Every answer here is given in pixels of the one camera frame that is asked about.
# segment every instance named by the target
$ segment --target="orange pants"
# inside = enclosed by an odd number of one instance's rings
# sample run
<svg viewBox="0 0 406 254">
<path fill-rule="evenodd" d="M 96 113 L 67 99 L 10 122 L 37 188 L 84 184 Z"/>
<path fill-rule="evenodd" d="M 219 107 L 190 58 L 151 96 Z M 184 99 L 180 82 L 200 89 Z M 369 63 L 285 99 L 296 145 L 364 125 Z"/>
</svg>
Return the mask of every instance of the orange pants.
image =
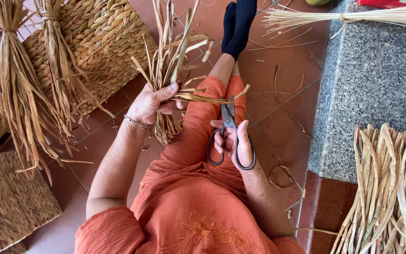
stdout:
<svg viewBox="0 0 406 254">
<path fill-rule="evenodd" d="M 209 87 L 206 92 L 195 92 L 210 98 L 230 99 L 244 90 L 242 79 L 239 76 L 231 76 L 228 87 L 215 76 L 208 76 L 198 85 L 198 89 Z M 234 100 L 234 121 L 239 125 L 245 119 L 245 95 Z M 211 126 L 211 120 L 222 120 L 220 104 L 190 102 L 183 118 L 183 132 L 176 135 L 171 143 L 162 152 L 161 158 L 155 160 L 150 168 L 162 169 L 164 171 L 180 170 L 184 167 L 195 165 L 202 161 L 210 163 L 206 158 L 206 149 L 209 137 L 215 130 Z M 211 146 L 211 159 L 219 161 L 221 155 L 214 146 Z M 223 163 L 216 166 L 227 170 L 236 170 L 231 159 L 226 156 Z"/>
<path fill-rule="evenodd" d="M 195 92 L 211 98 L 229 98 L 244 90 L 242 79 L 231 76 L 228 87 L 215 76 L 208 76 L 197 88 L 209 87 L 206 92 Z M 245 95 L 234 100 L 234 120 L 239 125 L 245 119 Z M 231 159 L 225 156 L 222 164 L 214 166 L 206 158 L 207 143 L 214 131 L 211 120 L 220 119 L 220 104 L 190 102 L 183 118 L 183 132 L 176 135 L 161 157 L 154 160 L 140 182 L 139 194 L 131 210 L 136 218 L 142 215 L 155 196 L 168 186 L 189 177 L 205 177 L 230 190 L 245 204 L 244 182 Z M 219 161 L 221 155 L 211 146 L 211 159 Z"/>
</svg>

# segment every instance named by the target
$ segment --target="chain bracelet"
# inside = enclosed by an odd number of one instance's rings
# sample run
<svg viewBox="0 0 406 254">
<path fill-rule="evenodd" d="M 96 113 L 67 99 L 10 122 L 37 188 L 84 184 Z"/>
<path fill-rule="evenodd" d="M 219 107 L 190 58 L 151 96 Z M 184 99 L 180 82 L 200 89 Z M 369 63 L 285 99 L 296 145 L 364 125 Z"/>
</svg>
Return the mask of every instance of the chain bracelet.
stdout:
<svg viewBox="0 0 406 254">
<path fill-rule="evenodd" d="M 152 126 L 152 124 L 146 125 L 146 124 L 143 124 L 143 123 L 136 122 L 136 121 L 134 121 L 133 119 L 129 118 L 126 114 L 125 114 L 125 119 L 128 120 L 128 121 L 130 121 L 131 123 L 137 124 L 137 125 L 139 125 L 140 127 L 143 127 L 143 128 L 149 129 L 149 128 L 151 128 L 151 126 Z"/>
</svg>

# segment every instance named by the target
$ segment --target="orange shirt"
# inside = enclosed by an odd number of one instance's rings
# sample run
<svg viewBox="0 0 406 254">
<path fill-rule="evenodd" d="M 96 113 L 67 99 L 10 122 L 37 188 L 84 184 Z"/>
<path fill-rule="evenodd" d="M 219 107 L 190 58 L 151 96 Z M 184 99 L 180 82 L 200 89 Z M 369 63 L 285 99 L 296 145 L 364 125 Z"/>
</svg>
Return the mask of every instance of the orange shirt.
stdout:
<svg viewBox="0 0 406 254">
<path fill-rule="evenodd" d="M 179 180 L 155 195 L 138 219 L 127 207 L 90 217 L 77 254 L 304 254 L 290 238 L 269 239 L 233 193 L 205 177 Z"/>
</svg>

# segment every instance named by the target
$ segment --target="black scissor handle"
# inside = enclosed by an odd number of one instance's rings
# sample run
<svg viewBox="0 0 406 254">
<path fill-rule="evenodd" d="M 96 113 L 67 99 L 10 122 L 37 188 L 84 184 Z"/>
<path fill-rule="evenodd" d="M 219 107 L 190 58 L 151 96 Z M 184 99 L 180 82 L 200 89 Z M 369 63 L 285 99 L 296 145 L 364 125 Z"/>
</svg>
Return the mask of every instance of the black scissor handle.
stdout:
<svg viewBox="0 0 406 254">
<path fill-rule="evenodd" d="M 222 164 L 223 159 L 225 158 L 225 149 L 224 149 L 223 146 L 222 146 L 222 149 L 223 149 L 222 158 L 220 159 L 219 162 L 212 161 L 211 155 L 209 153 L 210 148 L 211 148 L 211 140 L 214 139 L 214 135 L 216 135 L 216 132 L 218 132 L 218 131 L 220 131 L 220 129 L 217 129 L 217 130 L 212 132 L 211 136 L 209 137 L 209 142 L 207 143 L 207 149 L 206 149 L 207 159 L 209 160 L 209 162 L 211 162 L 213 165 L 216 165 L 216 166 Z"/>
<path fill-rule="evenodd" d="M 244 167 L 244 166 L 242 166 L 242 164 L 240 163 L 239 157 L 238 157 L 238 155 L 237 155 L 237 146 L 239 145 L 239 138 L 238 138 L 237 135 L 236 135 L 236 147 L 235 147 L 235 149 L 234 149 L 234 157 L 235 157 L 235 159 L 236 159 L 236 164 L 237 164 L 237 166 L 238 166 L 240 169 L 242 169 L 242 170 L 251 170 L 251 169 L 255 166 L 255 164 L 256 164 L 256 151 L 255 151 L 255 147 L 253 146 L 253 142 L 252 142 L 252 139 L 251 139 L 250 135 L 248 135 L 248 136 L 249 136 L 250 144 L 251 144 L 251 146 L 252 146 L 252 151 L 253 151 L 253 162 L 252 162 L 252 164 L 251 164 L 250 166 Z"/>
</svg>

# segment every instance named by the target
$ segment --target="tied straw bundle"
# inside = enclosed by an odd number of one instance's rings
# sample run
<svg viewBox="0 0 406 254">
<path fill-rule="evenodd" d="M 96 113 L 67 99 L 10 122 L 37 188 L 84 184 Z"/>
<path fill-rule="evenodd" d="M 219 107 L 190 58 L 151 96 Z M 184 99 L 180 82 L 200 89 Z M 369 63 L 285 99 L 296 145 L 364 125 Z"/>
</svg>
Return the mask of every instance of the tied straw bundle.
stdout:
<svg viewBox="0 0 406 254">
<path fill-rule="evenodd" d="M 277 6 L 283 9 L 268 9 L 266 12 L 268 16 L 264 16 L 266 19 L 263 21 L 267 23 L 264 26 L 274 27 L 268 30 L 267 34 L 284 28 L 288 28 L 287 31 L 289 31 L 293 27 L 299 27 L 322 20 L 342 20 L 345 22 L 344 26 L 347 23 L 358 20 L 372 20 L 406 27 L 406 7 L 356 13 L 306 13 L 290 9 L 281 4 L 277 4 Z M 344 26 L 331 38 L 335 37 L 344 28 Z"/>
<path fill-rule="evenodd" d="M 51 144 L 46 134 L 58 138 L 71 153 L 74 137 L 71 134 L 70 110 L 78 107 L 77 98 L 74 97 L 77 95 L 76 88 L 68 86 L 69 78 L 74 74 L 64 67 L 66 56 L 63 58 L 63 54 L 60 55 L 61 47 L 67 46 L 63 38 L 57 35 L 60 29 L 56 27 L 55 8 L 58 5 L 60 6 L 60 3 L 41 4 L 47 12 L 43 17 L 48 34 L 45 38 L 50 68 L 55 79 L 52 87 L 54 103 L 51 103 L 16 35 L 18 28 L 30 18 L 23 20 L 28 10 L 23 10 L 23 0 L 0 0 L 0 112 L 4 124 L 9 126 L 23 166 L 23 169 L 17 172 L 25 172 L 28 178 L 32 179 L 35 177 L 36 168 L 45 169 L 51 185 L 48 166 L 39 155 L 36 142 L 60 165 L 63 166 L 62 161 L 71 161 L 59 158 L 58 152 L 62 151 Z"/>
<path fill-rule="evenodd" d="M 177 94 L 171 99 L 180 101 L 200 101 L 209 103 L 229 103 L 225 99 L 213 99 L 200 95 L 194 95 L 189 92 L 200 91 L 204 92 L 206 89 L 187 89 L 184 88 L 192 80 L 202 79 L 206 76 L 200 76 L 193 79 L 178 81 L 178 74 L 180 71 L 190 70 L 198 66 L 186 65 L 183 66 L 183 61 L 185 59 L 185 54 L 190 50 L 197 49 L 202 45 L 209 43 L 209 49 L 203 56 L 202 61 L 205 62 L 210 54 L 210 49 L 214 41 L 209 37 L 209 35 L 195 32 L 190 30 L 192 20 L 194 19 L 195 11 L 200 3 L 200 0 L 195 1 L 194 10 L 191 8 L 187 9 L 186 23 L 184 26 L 184 32 L 178 35 L 174 41 L 172 41 L 173 32 L 173 10 L 174 6 L 169 0 L 167 2 L 166 11 L 166 22 L 163 25 L 162 19 L 162 9 L 161 0 L 153 0 L 153 7 L 156 16 L 156 24 L 159 30 L 159 49 L 151 55 L 148 51 L 147 43 L 145 42 L 145 49 L 147 50 L 149 75 L 144 72 L 144 70 L 139 65 L 138 61 L 131 57 L 134 64 L 133 68 L 139 70 L 150 84 L 153 91 L 158 91 L 159 89 L 170 85 L 173 82 L 178 82 L 180 89 Z M 203 40 L 200 43 L 196 43 L 188 47 L 188 43 L 196 40 Z M 179 134 L 182 131 L 181 122 L 175 122 L 172 115 L 165 115 L 162 113 L 156 113 L 156 127 L 155 135 L 162 144 L 169 144 L 174 135 Z"/>
<path fill-rule="evenodd" d="M 331 254 L 406 253 L 406 132 L 357 125 L 354 150 L 358 190 Z"/>
</svg>

